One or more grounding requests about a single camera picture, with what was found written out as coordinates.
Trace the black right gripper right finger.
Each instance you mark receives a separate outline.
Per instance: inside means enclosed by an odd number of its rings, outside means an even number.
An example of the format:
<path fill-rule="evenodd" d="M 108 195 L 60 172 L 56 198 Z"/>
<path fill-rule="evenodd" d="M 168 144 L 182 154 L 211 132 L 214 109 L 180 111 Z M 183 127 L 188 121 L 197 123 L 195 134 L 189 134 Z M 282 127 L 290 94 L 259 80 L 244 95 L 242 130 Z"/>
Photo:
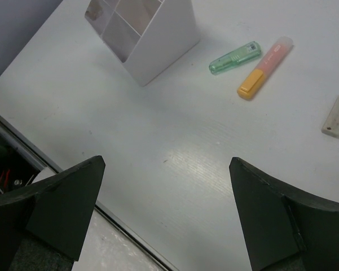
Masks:
<path fill-rule="evenodd" d="M 339 270 L 339 203 L 241 158 L 229 165 L 252 270 Z"/>

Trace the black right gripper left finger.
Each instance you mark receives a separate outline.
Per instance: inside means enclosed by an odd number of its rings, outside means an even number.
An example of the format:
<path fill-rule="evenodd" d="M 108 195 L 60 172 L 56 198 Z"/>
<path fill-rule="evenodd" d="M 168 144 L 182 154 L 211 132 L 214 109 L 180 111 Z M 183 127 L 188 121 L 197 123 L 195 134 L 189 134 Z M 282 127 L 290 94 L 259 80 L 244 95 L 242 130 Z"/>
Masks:
<path fill-rule="evenodd" d="M 104 159 L 93 156 L 0 195 L 0 270 L 72 270 L 104 170 Z"/>

